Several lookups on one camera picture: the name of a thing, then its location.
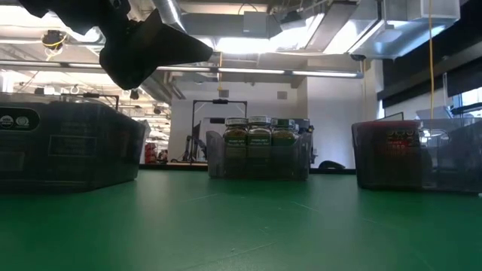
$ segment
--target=glass jar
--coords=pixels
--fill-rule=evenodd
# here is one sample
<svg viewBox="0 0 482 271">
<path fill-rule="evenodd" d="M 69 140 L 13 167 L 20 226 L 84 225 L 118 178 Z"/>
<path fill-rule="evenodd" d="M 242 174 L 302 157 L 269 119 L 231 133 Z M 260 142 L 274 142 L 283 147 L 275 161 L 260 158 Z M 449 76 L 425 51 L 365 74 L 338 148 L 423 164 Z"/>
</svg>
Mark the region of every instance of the glass jar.
<svg viewBox="0 0 482 271">
<path fill-rule="evenodd" d="M 271 118 L 266 116 L 250 117 L 248 145 L 271 146 Z"/>
<path fill-rule="evenodd" d="M 298 134 L 294 129 L 294 120 L 273 119 L 271 124 L 274 127 L 273 146 L 291 146 L 298 139 Z"/>
<path fill-rule="evenodd" d="M 224 176 L 243 176 L 246 164 L 246 136 L 248 120 L 244 117 L 229 117 L 224 131 Z"/>
<path fill-rule="evenodd" d="M 271 118 L 254 116 L 248 120 L 246 172 L 250 178 L 269 178 L 271 155 Z"/>
<path fill-rule="evenodd" d="M 231 146 L 246 146 L 248 120 L 244 117 L 229 117 L 225 123 L 224 142 Z"/>
</svg>

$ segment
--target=label on bin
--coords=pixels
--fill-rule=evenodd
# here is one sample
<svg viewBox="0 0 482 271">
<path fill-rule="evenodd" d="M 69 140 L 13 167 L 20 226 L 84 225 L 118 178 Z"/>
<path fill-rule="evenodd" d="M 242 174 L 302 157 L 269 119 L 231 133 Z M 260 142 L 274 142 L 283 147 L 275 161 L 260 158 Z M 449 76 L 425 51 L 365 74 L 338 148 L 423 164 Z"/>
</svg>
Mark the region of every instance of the label on bin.
<svg viewBox="0 0 482 271">
<path fill-rule="evenodd" d="M 0 151 L 0 172 L 19 172 L 23 170 L 25 153 L 20 151 Z"/>
<path fill-rule="evenodd" d="M 32 131 L 39 124 L 40 117 L 32 109 L 0 107 L 0 130 Z"/>
<path fill-rule="evenodd" d="M 71 135 L 51 135 L 50 156 L 94 157 L 96 156 L 97 138 Z"/>
</svg>

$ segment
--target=jar label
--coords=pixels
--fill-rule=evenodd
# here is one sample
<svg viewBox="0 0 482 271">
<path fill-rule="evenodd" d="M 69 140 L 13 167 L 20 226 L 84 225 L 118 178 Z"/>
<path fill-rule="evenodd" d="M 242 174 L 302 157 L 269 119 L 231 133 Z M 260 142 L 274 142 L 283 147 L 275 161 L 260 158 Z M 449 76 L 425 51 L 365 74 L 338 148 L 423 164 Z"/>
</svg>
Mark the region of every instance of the jar label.
<svg viewBox="0 0 482 271">
<path fill-rule="evenodd" d="M 273 146 L 292 146 L 296 142 L 296 139 L 277 139 L 273 137 Z"/>
<path fill-rule="evenodd" d="M 248 145 L 271 146 L 271 137 L 265 135 L 251 135 L 248 137 Z"/>
<path fill-rule="evenodd" d="M 224 142 L 230 146 L 246 146 L 246 137 L 230 136 L 226 137 Z"/>
</svg>

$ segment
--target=fluorescent light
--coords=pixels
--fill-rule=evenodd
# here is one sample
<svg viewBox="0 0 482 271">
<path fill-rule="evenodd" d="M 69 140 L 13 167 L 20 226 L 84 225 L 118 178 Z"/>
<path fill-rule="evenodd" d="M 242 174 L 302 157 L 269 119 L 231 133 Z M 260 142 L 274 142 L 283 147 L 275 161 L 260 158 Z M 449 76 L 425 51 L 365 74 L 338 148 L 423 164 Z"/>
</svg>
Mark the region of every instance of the fluorescent light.
<svg viewBox="0 0 482 271">
<path fill-rule="evenodd" d="M 316 15 L 316 17 L 313 19 L 310 26 L 308 27 L 307 34 L 304 36 L 304 38 L 301 39 L 300 42 L 298 42 L 298 45 L 297 45 L 298 49 L 305 48 L 308 45 L 308 42 L 310 42 L 310 39 L 313 37 L 313 35 L 315 35 L 315 31 L 318 29 L 319 24 L 322 23 L 324 16 L 325 14 Z"/>
<path fill-rule="evenodd" d="M 170 71 L 170 72 L 210 72 L 211 69 L 207 67 L 186 67 L 186 66 L 160 66 L 157 67 L 158 71 Z"/>
<path fill-rule="evenodd" d="M 14 38 L 2 38 L 0 39 L 0 44 L 39 44 L 41 43 L 41 40 L 34 40 L 32 39 L 27 40 L 27 39 L 14 39 Z"/>
<path fill-rule="evenodd" d="M 325 54 L 342 54 L 348 51 L 348 49 L 356 42 L 358 33 L 356 31 L 356 25 L 353 21 L 349 20 L 345 26 L 334 36 L 330 41 L 330 44 L 325 48 L 323 53 Z"/>
<path fill-rule="evenodd" d="M 166 121 L 168 120 L 165 117 L 132 117 L 133 120 L 147 120 L 147 121 L 154 121 L 154 120 L 161 120 Z"/>
<path fill-rule="evenodd" d="M 197 39 L 202 43 L 204 43 L 205 45 L 214 49 L 214 42 L 212 41 L 212 38 L 197 38 Z"/>
<path fill-rule="evenodd" d="M 358 74 L 355 72 L 309 72 L 309 71 L 293 71 L 293 75 L 313 76 L 313 77 L 334 77 L 334 78 L 356 78 Z"/>
<path fill-rule="evenodd" d="M 102 69 L 100 64 L 95 63 L 69 63 L 72 68 Z"/>
<path fill-rule="evenodd" d="M 267 38 L 221 38 L 216 50 L 223 53 L 266 53 L 273 51 Z"/>
<path fill-rule="evenodd" d="M 42 62 L 42 61 L 19 61 L 19 60 L 0 60 L 0 65 L 30 65 L 30 66 L 41 66 L 41 67 L 60 67 L 59 63 L 55 62 Z"/>
<path fill-rule="evenodd" d="M 140 105 L 119 105 L 119 108 L 137 108 L 137 109 L 141 109 Z"/>
<path fill-rule="evenodd" d="M 96 27 L 91 28 L 85 35 L 78 34 L 75 31 L 69 30 L 68 34 L 75 38 L 77 41 L 81 42 L 95 42 L 100 39 L 99 31 L 97 31 Z"/>
<path fill-rule="evenodd" d="M 232 72 L 232 73 L 252 73 L 252 74 L 269 74 L 269 75 L 282 75 L 285 73 L 283 70 L 270 70 L 270 69 L 236 69 L 236 68 L 219 68 L 220 72 Z"/>
</svg>

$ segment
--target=dark plastic bin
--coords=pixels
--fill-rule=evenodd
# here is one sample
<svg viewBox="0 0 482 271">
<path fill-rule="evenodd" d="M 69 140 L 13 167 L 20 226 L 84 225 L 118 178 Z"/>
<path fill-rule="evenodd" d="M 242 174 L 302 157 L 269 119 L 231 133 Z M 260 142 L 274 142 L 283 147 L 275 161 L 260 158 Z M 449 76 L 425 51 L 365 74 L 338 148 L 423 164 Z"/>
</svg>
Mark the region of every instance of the dark plastic bin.
<svg viewBox="0 0 482 271">
<path fill-rule="evenodd" d="M 87 191 L 132 181 L 144 131 L 92 99 L 0 94 L 0 192 Z"/>
<path fill-rule="evenodd" d="M 300 135 L 292 146 L 232 147 L 245 152 L 245 158 L 226 159 L 226 144 L 214 131 L 206 133 L 208 171 L 212 178 L 253 178 L 275 180 L 306 180 L 310 170 L 311 134 Z M 250 152 L 269 153 L 264 161 L 252 160 Z"/>
<path fill-rule="evenodd" d="M 352 134 L 359 187 L 482 192 L 481 120 L 354 124 Z"/>
</svg>

